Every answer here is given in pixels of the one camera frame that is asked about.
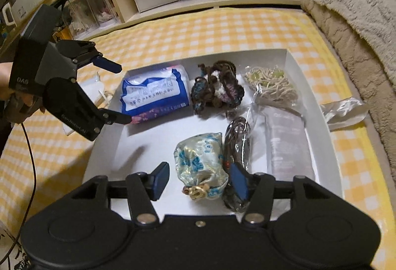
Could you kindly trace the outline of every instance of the crocheted item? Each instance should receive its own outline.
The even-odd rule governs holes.
[[[245,91],[236,78],[236,67],[230,61],[216,61],[213,66],[200,64],[201,77],[195,78],[191,90],[191,101],[196,114],[206,105],[220,108],[227,105],[235,108],[240,105]]]

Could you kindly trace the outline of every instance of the shelf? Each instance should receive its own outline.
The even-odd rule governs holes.
[[[95,31],[84,37],[84,40],[90,40],[95,37],[108,34],[112,31],[123,29],[141,22],[178,14],[182,12],[189,12],[200,10],[202,8],[212,8],[215,6],[233,6],[243,4],[286,4],[286,5],[300,5],[300,0],[180,0],[178,2],[166,4],[151,10],[136,13],[125,23],[117,23],[109,25],[105,28],[98,28]]]

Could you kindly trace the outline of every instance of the silver screw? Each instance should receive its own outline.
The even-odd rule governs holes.
[[[139,214],[136,219],[141,224],[150,224],[157,221],[157,217],[150,213]]]
[[[245,216],[245,220],[250,224],[257,224],[264,222],[265,218],[264,215],[260,213],[249,213]]]
[[[199,228],[203,228],[206,225],[205,221],[196,221],[195,225]]]

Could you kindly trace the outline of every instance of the blue tissue package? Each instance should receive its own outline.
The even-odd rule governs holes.
[[[122,113],[132,116],[132,124],[187,107],[189,97],[189,77],[181,65],[127,75],[122,81]]]

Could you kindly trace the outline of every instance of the white cardboard tray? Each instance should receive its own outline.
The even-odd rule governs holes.
[[[310,144],[316,182],[343,197],[339,167],[327,124],[308,81],[289,51],[265,49],[210,54],[139,68],[132,70],[132,73],[139,74],[156,68],[181,64],[189,75],[191,88],[194,78],[200,75],[198,64],[211,65],[218,60],[232,61],[237,68],[278,66],[285,70],[300,91],[302,102],[306,108],[304,115],[306,134]],[[247,86],[244,87],[245,97],[242,104],[248,104],[253,93]],[[115,92],[110,109],[121,111],[120,95],[121,86]],[[183,194],[181,191],[183,183],[177,178],[173,157],[174,149],[179,141],[205,132],[222,132],[224,135],[227,125],[227,120],[220,114],[213,114],[207,119],[193,115],[191,106],[141,124],[106,125],[95,141],[83,182],[96,175],[107,175],[109,180],[123,180],[134,172],[150,173],[160,162],[167,161],[170,165],[168,185],[161,198],[153,202],[160,219],[163,219],[165,214],[231,214],[224,207],[221,199],[192,201],[189,196]],[[260,139],[255,139],[252,145],[253,159],[250,172],[267,171],[265,139],[263,138],[262,145],[260,143],[256,145],[255,143],[258,141]],[[111,209],[123,218],[130,219],[128,203],[125,199],[112,199]]]

